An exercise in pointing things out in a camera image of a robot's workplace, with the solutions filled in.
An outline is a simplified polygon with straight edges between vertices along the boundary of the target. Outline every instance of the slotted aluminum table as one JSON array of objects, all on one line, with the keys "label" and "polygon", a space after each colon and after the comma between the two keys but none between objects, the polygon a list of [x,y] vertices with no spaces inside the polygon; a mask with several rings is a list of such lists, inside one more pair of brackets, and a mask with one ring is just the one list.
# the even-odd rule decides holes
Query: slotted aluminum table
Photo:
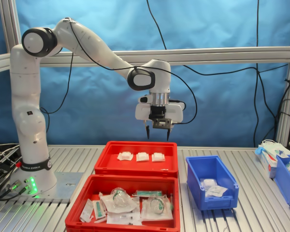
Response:
[{"label": "slotted aluminum table", "polygon": [[[64,220],[104,146],[50,145],[54,170],[84,172],[72,202],[0,202],[0,232],[63,232]],[[179,147],[182,232],[290,232],[290,207],[275,182],[266,177],[252,148]],[[237,208],[199,211],[187,187],[187,156],[219,155],[237,180]]]}]

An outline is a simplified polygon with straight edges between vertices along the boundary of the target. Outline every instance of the plastic wrapper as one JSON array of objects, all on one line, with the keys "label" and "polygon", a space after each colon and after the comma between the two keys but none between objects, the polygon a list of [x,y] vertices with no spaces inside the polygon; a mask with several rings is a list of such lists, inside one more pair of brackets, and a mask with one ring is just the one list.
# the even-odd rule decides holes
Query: plastic wrapper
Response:
[{"label": "plastic wrapper", "polygon": [[125,213],[108,213],[107,223],[118,225],[142,225],[140,213],[140,198],[134,197],[132,200],[136,203],[136,208],[131,212]]},{"label": "plastic wrapper", "polygon": [[100,201],[92,201],[92,202],[96,220],[105,217],[105,211],[103,210],[101,202]]},{"label": "plastic wrapper", "polygon": [[101,196],[106,210],[111,213],[130,212],[137,207],[136,203],[121,188],[112,190],[110,195]]},{"label": "plastic wrapper", "polygon": [[119,153],[117,156],[117,159],[119,160],[132,160],[133,159],[133,154],[129,151],[125,151],[122,153]]},{"label": "plastic wrapper", "polygon": [[164,195],[163,197],[150,197],[143,200],[141,212],[142,221],[172,220],[171,203]]},{"label": "plastic wrapper", "polygon": [[149,154],[146,152],[139,152],[136,154],[136,161],[148,161],[149,160]]},{"label": "plastic wrapper", "polygon": [[162,191],[142,191],[137,190],[134,194],[132,194],[133,197],[152,197],[152,196],[162,196]]},{"label": "plastic wrapper", "polygon": [[165,157],[164,154],[155,152],[154,154],[151,155],[151,160],[153,162],[162,162],[165,161]]}]

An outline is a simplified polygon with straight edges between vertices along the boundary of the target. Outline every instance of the blue storage box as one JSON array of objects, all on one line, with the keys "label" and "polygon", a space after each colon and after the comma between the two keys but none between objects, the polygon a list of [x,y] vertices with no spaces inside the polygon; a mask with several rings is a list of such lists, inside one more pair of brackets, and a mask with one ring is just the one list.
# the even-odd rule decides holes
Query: blue storage box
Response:
[{"label": "blue storage box", "polygon": [[290,205],[290,172],[286,168],[286,164],[290,162],[290,155],[289,158],[281,158],[279,156],[276,157],[277,168],[275,181],[287,204]]},{"label": "blue storage box", "polygon": [[[237,207],[238,184],[218,156],[187,157],[187,184],[200,210],[230,209]],[[205,197],[200,179],[216,179],[219,186],[228,190],[222,197]]]}]

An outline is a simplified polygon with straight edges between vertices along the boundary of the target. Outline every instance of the cardboard box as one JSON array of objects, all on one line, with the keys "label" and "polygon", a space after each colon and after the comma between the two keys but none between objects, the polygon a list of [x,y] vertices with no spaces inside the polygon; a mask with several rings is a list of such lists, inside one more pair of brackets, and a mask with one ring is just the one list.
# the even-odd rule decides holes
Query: cardboard box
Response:
[{"label": "cardboard box", "polygon": [[262,151],[257,155],[262,163],[263,168],[266,170],[269,178],[274,178],[276,175],[277,160],[276,157],[269,155],[266,151]]}]

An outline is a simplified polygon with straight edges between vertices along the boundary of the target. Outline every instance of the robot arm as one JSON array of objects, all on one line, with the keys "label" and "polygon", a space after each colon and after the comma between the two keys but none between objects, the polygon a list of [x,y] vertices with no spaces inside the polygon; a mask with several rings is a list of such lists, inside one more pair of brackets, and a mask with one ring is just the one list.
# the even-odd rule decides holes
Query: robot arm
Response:
[{"label": "robot arm", "polygon": [[22,44],[28,54],[45,57],[52,50],[65,47],[88,61],[114,69],[127,80],[132,89],[149,90],[149,95],[139,99],[135,113],[137,119],[145,122],[152,120],[153,128],[167,129],[168,135],[173,124],[183,120],[182,105],[169,104],[171,75],[163,70],[150,68],[170,72],[168,62],[152,60],[143,65],[146,68],[134,69],[112,52],[98,35],[69,17],[59,21],[53,30],[46,29],[50,33],[48,37],[42,30],[34,28],[24,33]]},{"label": "robot arm", "polygon": [[[14,46],[10,55],[12,113],[22,153],[21,168],[13,173],[11,182],[27,183],[34,179],[34,185],[26,193],[29,196],[56,184],[48,154],[45,118],[39,106],[40,61],[63,47],[86,60],[115,69],[132,89],[149,90],[148,95],[139,98],[136,119],[144,123],[152,121],[153,128],[167,129],[168,137],[174,124],[183,120],[183,105],[169,101],[171,75],[163,71],[170,72],[168,62],[151,60],[142,67],[133,67],[113,53],[94,32],[71,18],[59,21],[54,29],[29,29],[22,37],[22,44]],[[149,137],[149,126],[145,127]]]}]

